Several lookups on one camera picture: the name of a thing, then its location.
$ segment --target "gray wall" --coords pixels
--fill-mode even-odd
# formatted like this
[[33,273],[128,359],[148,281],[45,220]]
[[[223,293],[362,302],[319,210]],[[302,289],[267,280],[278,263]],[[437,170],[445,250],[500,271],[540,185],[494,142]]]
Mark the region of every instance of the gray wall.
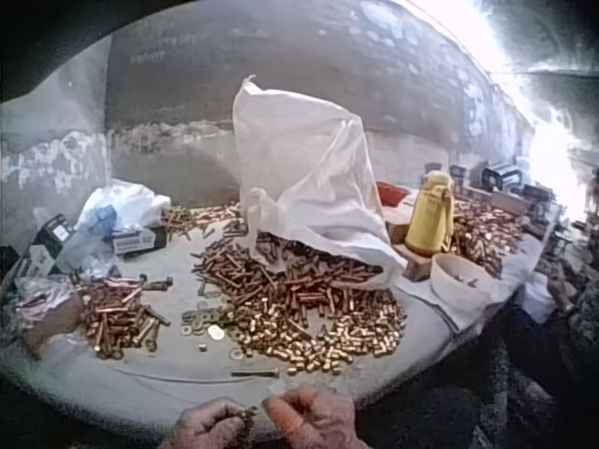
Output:
[[21,253],[37,231],[34,208],[74,224],[110,174],[104,132],[111,37],[61,66],[2,114],[2,244]]
[[[229,120],[241,81],[253,74],[262,88],[325,98],[360,115],[375,175],[386,181],[417,184],[430,161],[473,167],[509,159],[531,132],[466,54],[396,4],[209,0],[114,34],[106,120],[120,137],[112,141],[115,175],[183,203],[218,201],[212,192],[227,192],[234,164],[219,178],[223,165],[206,139],[182,146],[168,136],[173,127]],[[182,192],[184,183],[193,187]]]

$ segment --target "hand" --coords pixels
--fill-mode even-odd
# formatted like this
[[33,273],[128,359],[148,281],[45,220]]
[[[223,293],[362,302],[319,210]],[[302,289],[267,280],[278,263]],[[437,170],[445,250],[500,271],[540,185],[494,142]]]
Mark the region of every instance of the hand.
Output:
[[282,397],[266,399],[267,415],[293,449],[362,449],[350,399],[301,386]]
[[236,416],[243,407],[218,399],[186,410],[158,449],[224,449],[239,443],[245,424]]

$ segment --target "box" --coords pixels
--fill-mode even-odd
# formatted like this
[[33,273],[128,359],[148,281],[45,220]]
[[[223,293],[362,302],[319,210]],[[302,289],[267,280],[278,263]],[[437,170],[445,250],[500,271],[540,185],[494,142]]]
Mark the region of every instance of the box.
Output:
[[49,220],[22,256],[16,277],[60,274],[61,270],[55,265],[56,257],[74,234],[75,229],[62,213]]
[[167,246],[167,229],[154,226],[139,231],[113,231],[110,244],[117,255],[148,253]]

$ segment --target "white plastic bag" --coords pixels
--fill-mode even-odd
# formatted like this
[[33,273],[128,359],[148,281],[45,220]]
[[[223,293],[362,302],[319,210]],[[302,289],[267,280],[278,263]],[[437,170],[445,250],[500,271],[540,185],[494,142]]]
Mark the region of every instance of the white plastic bag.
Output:
[[253,258],[257,231],[381,266],[388,283],[401,259],[390,246],[362,121],[338,105],[245,80],[233,126],[241,207]]
[[516,296],[520,307],[539,325],[545,323],[556,308],[547,285],[548,277],[535,271],[526,282],[525,288]]
[[95,212],[113,206],[117,213],[115,230],[134,230],[158,225],[162,209],[170,208],[168,196],[156,195],[141,184],[112,180],[109,186],[95,189],[83,206],[75,229],[93,225]]

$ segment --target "pile of bolts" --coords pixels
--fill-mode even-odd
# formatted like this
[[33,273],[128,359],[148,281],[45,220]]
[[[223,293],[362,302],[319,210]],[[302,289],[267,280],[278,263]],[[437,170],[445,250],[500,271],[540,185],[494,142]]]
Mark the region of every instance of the pile of bolts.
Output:
[[162,211],[162,221],[167,228],[168,241],[172,240],[173,235],[186,236],[188,240],[191,240],[189,231],[195,228],[202,231],[205,239],[214,232],[214,228],[208,230],[211,224],[239,216],[239,201],[231,201],[225,205],[209,206],[201,209],[189,210],[176,207]]
[[522,226],[505,210],[476,200],[456,203],[454,235],[450,252],[465,257],[501,279],[502,257],[516,253]]
[[142,345],[155,352],[160,326],[170,326],[170,321],[152,307],[142,305],[141,294],[144,290],[166,291],[171,285],[171,278],[147,282],[144,275],[138,280],[108,277],[79,283],[77,289],[83,298],[81,320],[96,355],[120,360],[123,349]]
[[[227,226],[244,224],[238,219]],[[406,315],[389,290],[359,288],[380,268],[266,233],[259,234],[256,248],[268,262],[283,262],[285,270],[267,270],[233,237],[192,254],[201,258],[192,272],[202,285],[215,284],[228,297],[217,322],[245,356],[278,357],[290,363],[289,375],[318,369],[338,375],[356,355],[396,350]],[[325,323],[315,335],[308,330],[310,310]]]

